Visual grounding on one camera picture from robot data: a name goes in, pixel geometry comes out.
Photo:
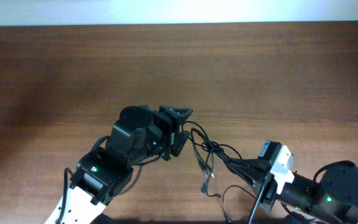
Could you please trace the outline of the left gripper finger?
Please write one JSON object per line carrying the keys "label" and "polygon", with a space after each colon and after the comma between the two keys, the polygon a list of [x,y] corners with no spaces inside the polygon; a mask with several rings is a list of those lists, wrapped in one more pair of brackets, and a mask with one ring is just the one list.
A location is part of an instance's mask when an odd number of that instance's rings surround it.
{"label": "left gripper finger", "polygon": [[193,113],[191,108],[174,108],[171,106],[160,106],[159,112],[166,114],[176,121],[176,124],[183,124]]}
{"label": "left gripper finger", "polygon": [[190,137],[189,131],[172,133],[170,154],[175,157],[178,157],[189,137]]}

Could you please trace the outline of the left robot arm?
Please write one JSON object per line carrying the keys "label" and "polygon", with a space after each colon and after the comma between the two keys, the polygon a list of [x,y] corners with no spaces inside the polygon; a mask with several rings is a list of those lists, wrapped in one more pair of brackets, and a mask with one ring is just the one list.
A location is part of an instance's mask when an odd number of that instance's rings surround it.
{"label": "left robot arm", "polygon": [[135,166],[180,155],[190,136],[180,126],[192,113],[171,106],[124,108],[111,134],[95,142],[75,171],[65,168],[63,194],[47,223],[92,223],[114,197],[128,190]]}

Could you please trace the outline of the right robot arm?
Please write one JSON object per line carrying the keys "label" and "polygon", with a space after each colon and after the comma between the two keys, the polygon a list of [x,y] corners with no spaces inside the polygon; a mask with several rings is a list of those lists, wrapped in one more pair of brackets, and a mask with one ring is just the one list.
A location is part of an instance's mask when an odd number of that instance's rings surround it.
{"label": "right robot arm", "polygon": [[293,182],[285,183],[280,194],[267,161],[230,159],[227,168],[250,185],[256,207],[266,213],[280,202],[325,223],[358,223],[358,167],[351,161],[322,167],[315,173],[324,173],[319,182],[293,172]]}

